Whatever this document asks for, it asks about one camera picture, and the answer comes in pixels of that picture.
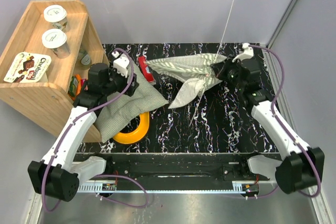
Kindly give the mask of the striped green pet tent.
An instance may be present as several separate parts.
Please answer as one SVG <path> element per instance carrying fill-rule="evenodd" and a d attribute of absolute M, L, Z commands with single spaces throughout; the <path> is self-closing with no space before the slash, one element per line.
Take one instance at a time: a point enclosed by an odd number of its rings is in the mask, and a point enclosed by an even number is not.
<path fill-rule="evenodd" d="M 176 109 L 201 97 L 205 91 L 219 84 L 211 64 L 226 60 L 220 54 L 196 54 L 190 56 L 168 57 L 148 60 L 146 64 L 159 74 L 164 74 L 182 82 L 175 99 L 169 108 Z"/>

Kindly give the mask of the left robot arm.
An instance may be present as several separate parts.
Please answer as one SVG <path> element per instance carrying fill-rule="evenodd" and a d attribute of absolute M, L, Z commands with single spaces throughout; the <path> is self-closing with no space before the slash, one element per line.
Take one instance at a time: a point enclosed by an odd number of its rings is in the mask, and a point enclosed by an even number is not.
<path fill-rule="evenodd" d="M 132 96 L 138 87 L 132 63 L 95 63 L 88 71 L 88 79 L 76 96 L 70 116 L 50 150 L 41 161 L 32 161 L 28 174 L 36 193 L 61 201 L 71 201 L 79 187 L 99 176 L 109 179 L 114 167 L 102 157 L 93 156 L 74 166 L 79 145 L 98 118 L 110 104 L 108 96 L 116 93 L 112 102 L 123 94 Z"/>

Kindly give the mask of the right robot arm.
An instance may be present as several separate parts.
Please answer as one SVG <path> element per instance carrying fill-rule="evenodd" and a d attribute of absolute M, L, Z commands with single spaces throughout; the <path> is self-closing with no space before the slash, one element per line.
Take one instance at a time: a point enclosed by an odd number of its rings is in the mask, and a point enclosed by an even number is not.
<path fill-rule="evenodd" d="M 228 58 L 211 64 L 211 68 L 217 79 L 237 92 L 243 107 L 270 136 L 281 156 L 276 160 L 261 153 L 251 154 L 239 166 L 240 176 L 250 180 L 258 174 L 275 180 L 286 194 L 312 186 L 319 192 L 324 152 L 319 147 L 310 147 L 278 112 L 270 94 L 261 87 L 259 65 L 252 60 L 244 64 Z"/>

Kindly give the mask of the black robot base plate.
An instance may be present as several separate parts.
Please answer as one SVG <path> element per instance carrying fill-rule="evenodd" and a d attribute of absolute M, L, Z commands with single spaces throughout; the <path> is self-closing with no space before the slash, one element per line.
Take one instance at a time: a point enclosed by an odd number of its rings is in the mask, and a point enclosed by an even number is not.
<path fill-rule="evenodd" d="M 225 190 L 233 181 L 266 180 L 248 171 L 248 154 L 95 153 L 107 160 L 105 174 L 128 176 L 147 191 Z"/>

